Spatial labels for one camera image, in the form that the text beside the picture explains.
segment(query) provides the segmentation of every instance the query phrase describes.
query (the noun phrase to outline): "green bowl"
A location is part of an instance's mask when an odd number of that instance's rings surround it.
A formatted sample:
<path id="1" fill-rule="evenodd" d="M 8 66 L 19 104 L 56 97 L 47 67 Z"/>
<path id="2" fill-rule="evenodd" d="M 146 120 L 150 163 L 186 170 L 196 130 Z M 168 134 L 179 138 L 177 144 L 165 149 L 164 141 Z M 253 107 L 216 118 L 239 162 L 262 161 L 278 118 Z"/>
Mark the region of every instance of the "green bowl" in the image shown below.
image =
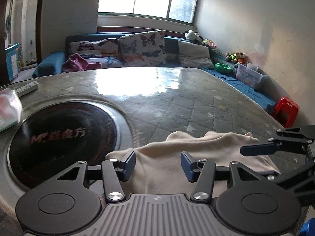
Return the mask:
<path id="1" fill-rule="evenodd" d="M 225 65 L 225 64 L 215 64 L 215 69 L 220 72 L 220 73 L 224 73 L 224 74 L 229 74 L 230 72 L 232 72 L 232 68 L 230 68 L 229 66 Z"/>

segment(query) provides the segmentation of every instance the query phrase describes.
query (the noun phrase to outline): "red plastic stool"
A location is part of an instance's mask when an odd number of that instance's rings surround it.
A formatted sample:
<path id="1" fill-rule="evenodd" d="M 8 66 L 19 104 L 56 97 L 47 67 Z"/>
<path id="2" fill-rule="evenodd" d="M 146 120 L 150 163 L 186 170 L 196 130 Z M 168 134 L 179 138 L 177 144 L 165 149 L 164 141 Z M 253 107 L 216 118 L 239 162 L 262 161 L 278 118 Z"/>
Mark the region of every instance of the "red plastic stool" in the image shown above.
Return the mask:
<path id="1" fill-rule="evenodd" d="M 288 97 L 282 97 L 275 107 L 272 117 L 283 127 L 292 127 L 300 107 Z"/>

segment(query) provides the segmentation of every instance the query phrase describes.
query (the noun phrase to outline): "pink blanket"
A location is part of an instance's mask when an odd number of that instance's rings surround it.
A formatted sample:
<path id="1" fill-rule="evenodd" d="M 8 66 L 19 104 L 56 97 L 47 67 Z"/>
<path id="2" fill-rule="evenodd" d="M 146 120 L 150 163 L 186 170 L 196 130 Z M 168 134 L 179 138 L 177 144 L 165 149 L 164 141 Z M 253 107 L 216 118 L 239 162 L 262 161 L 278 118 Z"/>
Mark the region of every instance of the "pink blanket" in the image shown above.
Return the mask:
<path id="1" fill-rule="evenodd" d="M 86 70 L 101 69 L 101 63 L 89 63 L 86 59 L 81 57 L 78 53 L 75 53 L 69 57 L 69 59 L 63 63 L 62 70 L 66 73 L 79 72 Z"/>

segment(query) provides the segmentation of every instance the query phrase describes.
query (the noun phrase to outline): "stuffed animal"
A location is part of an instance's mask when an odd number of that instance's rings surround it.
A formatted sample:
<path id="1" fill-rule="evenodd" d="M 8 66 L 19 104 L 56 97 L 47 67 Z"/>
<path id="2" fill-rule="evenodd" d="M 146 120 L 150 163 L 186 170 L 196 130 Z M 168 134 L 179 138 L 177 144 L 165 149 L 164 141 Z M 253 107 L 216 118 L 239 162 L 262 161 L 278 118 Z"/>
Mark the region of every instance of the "stuffed animal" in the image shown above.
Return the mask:
<path id="1" fill-rule="evenodd" d="M 240 64 L 245 64 L 245 53 L 242 52 L 235 52 L 235 53 L 226 53 L 226 61 L 231 61 L 232 63 L 240 63 Z"/>
<path id="2" fill-rule="evenodd" d="M 185 32 L 185 38 L 192 42 L 202 42 L 203 38 L 199 36 L 199 33 L 194 33 L 192 30 Z"/>

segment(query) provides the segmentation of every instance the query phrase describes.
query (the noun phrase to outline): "beige towel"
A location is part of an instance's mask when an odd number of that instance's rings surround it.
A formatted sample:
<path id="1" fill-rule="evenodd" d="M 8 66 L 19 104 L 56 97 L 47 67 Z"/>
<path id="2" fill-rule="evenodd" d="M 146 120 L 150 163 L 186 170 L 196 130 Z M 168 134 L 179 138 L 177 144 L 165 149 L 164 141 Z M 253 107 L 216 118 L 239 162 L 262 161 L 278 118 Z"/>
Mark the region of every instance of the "beige towel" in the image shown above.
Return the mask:
<path id="1" fill-rule="evenodd" d="M 182 151 L 188 151 L 195 160 L 212 160 L 218 166 L 229 166 L 231 161 L 238 161 L 254 171 L 279 172 L 267 155 L 242 156 L 240 147 L 250 143 L 258 143 L 250 133 L 239 135 L 209 131 L 204 137 L 195 138 L 182 131 L 176 131 L 171 133 L 165 142 L 149 143 L 135 148 L 136 166 L 129 181 L 122 183 L 123 190 L 127 196 L 130 193 L 186 193 L 190 196 L 195 183 L 188 182 L 182 171 Z M 122 159 L 129 150 L 111 152 L 106 159 Z M 225 181 L 216 181 L 212 196 L 217 197 L 226 189 Z"/>

